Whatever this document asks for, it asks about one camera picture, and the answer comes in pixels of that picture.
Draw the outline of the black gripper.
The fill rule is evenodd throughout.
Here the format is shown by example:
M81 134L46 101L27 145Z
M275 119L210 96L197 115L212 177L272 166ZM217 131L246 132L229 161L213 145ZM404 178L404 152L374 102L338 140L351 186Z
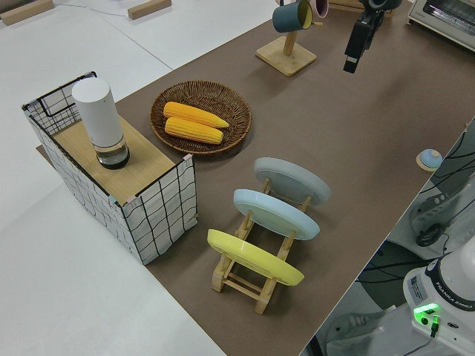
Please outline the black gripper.
M353 26L350 39L344 54L347 56L343 71L355 73L359 60L365 50L370 47L375 32L384 18L383 10L365 10Z

